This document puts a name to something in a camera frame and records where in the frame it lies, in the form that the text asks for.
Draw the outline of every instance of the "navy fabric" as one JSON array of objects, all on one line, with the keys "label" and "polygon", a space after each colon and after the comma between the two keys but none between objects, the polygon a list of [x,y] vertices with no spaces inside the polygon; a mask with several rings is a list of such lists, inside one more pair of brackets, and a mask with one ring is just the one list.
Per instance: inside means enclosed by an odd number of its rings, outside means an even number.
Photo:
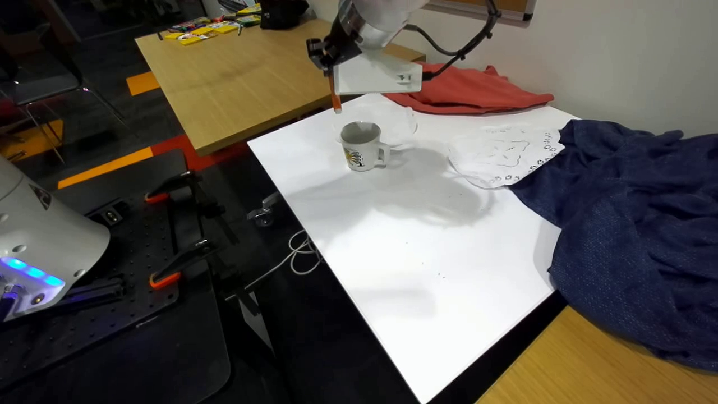
[{"label": "navy fabric", "polygon": [[562,227],[556,290],[656,355],[718,371],[718,135],[571,121],[511,190]]}]

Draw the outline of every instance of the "black cable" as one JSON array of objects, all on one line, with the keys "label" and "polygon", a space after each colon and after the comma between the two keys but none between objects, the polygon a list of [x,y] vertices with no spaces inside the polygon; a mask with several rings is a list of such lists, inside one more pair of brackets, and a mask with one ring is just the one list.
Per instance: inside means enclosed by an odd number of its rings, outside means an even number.
[{"label": "black cable", "polygon": [[439,71],[424,71],[424,81],[431,81],[431,78],[436,78],[436,75],[440,75],[442,71],[446,71],[455,60],[465,60],[467,59],[467,54],[472,51],[472,49],[476,49],[485,38],[492,38],[492,32],[495,32],[495,24],[496,24],[496,20],[501,17],[501,8],[496,7],[496,3],[495,0],[488,0],[488,24],[463,47],[463,49],[458,49],[458,51],[446,51],[446,49],[442,49],[440,45],[436,45],[436,40],[424,32],[424,28],[419,28],[419,27],[415,27],[415,24],[406,24],[406,27],[412,27],[408,32],[419,32],[439,51],[442,51],[442,54],[446,54],[446,56],[453,56],[450,62],[445,62]]}]

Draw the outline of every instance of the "white wall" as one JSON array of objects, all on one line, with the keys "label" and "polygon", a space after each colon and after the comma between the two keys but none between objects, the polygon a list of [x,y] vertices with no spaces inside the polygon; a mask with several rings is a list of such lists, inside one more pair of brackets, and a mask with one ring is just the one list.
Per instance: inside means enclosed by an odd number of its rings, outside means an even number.
[{"label": "white wall", "polygon": [[[340,0],[313,0],[334,20]],[[465,64],[496,64],[514,83],[553,91],[587,119],[645,129],[718,133],[718,0],[536,0],[527,27],[499,24]],[[418,11],[413,22],[461,47],[482,20]],[[442,60],[415,33],[397,42]]]}]

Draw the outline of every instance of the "machine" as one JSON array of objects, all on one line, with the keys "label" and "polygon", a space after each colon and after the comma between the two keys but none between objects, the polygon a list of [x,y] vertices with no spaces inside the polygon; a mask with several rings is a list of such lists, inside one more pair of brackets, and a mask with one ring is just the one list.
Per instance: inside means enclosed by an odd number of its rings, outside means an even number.
[{"label": "machine", "polygon": [[[450,64],[478,47],[478,42],[492,38],[492,28],[501,17],[495,0],[485,0],[485,27],[463,49],[446,51],[424,28],[406,24],[408,16],[426,3],[428,0],[342,0],[332,32],[325,38],[307,40],[307,54],[330,78],[332,91],[419,91],[422,81],[440,75]],[[382,51],[403,28],[422,33],[440,54],[452,56],[452,60],[439,71],[422,71],[418,62],[406,62]]]},{"label": "machine", "polygon": [[0,320],[56,306],[111,244],[111,230],[74,212],[0,156]]}]

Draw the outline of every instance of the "blue light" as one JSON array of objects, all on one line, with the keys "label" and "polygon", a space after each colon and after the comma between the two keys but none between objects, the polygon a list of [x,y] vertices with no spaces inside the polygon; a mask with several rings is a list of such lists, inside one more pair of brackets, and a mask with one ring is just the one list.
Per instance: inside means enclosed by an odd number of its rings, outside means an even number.
[{"label": "blue light", "polygon": [[43,277],[45,276],[45,271],[41,271],[37,266],[28,270],[26,274],[30,274],[32,277]]},{"label": "blue light", "polygon": [[56,276],[47,276],[45,282],[47,282],[50,288],[62,288],[62,285],[66,285],[66,282],[64,282],[62,277],[56,277]]},{"label": "blue light", "polygon": [[3,263],[17,271],[22,271],[28,266],[28,263],[18,260],[18,257],[3,257]]}]

